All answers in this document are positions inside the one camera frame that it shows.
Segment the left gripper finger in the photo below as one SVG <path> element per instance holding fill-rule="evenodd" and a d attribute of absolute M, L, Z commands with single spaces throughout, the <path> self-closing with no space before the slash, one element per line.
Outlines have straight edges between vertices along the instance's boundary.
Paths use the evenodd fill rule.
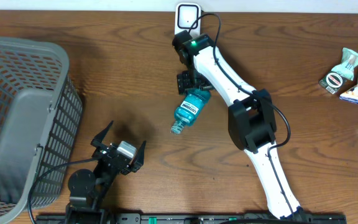
<path fill-rule="evenodd" d="M 137 154 L 135 155 L 134 160 L 132 161 L 132 172 L 137 172 L 144 165 L 144 154 L 145 154 L 145 146 L 147 141 L 144 141 L 140 148 L 138 148 Z"/>
<path fill-rule="evenodd" d="M 110 130 L 113 121 L 111 121 L 100 133 L 98 133 L 93 140 L 91 141 L 91 145 L 95 148 L 107 148 L 107 145 L 103 144 L 103 139 L 107 135 Z"/>

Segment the blue mouthwash bottle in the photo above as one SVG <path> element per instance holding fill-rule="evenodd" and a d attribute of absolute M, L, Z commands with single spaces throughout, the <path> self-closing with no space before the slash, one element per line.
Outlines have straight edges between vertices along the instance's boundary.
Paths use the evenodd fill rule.
<path fill-rule="evenodd" d="M 188 90 L 185 99 L 174 112 L 175 122 L 171 127 L 171 132 L 181 134 L 185 126 L 192 126 L 210 98 L 211 94 L 208 90 Z"/>

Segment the green square packet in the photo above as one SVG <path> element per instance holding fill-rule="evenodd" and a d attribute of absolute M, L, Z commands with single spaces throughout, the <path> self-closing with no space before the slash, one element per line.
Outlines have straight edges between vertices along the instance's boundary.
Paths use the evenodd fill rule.
<path fill-rule="evenodd" d="M 345 78 L 332 71 L 330 71 L 319 81 L 319 85 L 331 94 L 337 93 L 345 83 Z"/>

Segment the green wet wipes pack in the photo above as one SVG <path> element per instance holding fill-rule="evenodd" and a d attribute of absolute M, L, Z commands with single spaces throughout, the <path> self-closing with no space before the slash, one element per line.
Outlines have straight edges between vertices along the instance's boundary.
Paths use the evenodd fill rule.
<path fill-rule="evenodd" d="M 345 79 L 353 81 L 354 68 L 358 66 L 358 53 L 348 49 L 342 49 L 342 59 L 339 65 L 332 68 L 332 72 L 337 73 Z"/>

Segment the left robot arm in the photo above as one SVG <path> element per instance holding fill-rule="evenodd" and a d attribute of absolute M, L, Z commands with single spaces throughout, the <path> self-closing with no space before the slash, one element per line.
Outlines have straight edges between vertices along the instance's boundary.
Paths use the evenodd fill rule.
<path fill-rule="evenodd" d="M 137 172 L 144 165 L 145 141 L 138 148 L 126 141 L 103 144 L 111 126 L 109 123 L 91 141 L 95 147 L 91 157 L 97 161 L 94 170 L 80 169 L 68 180 L 70 198 L 64 224 L 114 223 L 114 215 L 101 207 L 107 192 L 118 175 Z"/>

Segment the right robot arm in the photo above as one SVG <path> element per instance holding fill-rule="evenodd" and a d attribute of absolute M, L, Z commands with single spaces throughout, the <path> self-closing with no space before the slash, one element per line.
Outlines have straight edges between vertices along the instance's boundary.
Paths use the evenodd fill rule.
<path fill-rule="evenodd" d="M 275 115 L 284 114 L 272 103 L 270 93 L 256 90 L 223 59 L 216 40 L 206 34 L 194 37 L 190 31 L 176 33 L 172 45 L 187 69 L 177 76 L 178 92 L 185 96 L 175 112 L 171 131 L 182 132 L 195 122 L 216 90 L 228 109 L 228 132 L 234 145 L 254 165 L 265 192 L 269 212 L 276 218 L 306 221 L 282 169 L 277 149 Z"/>

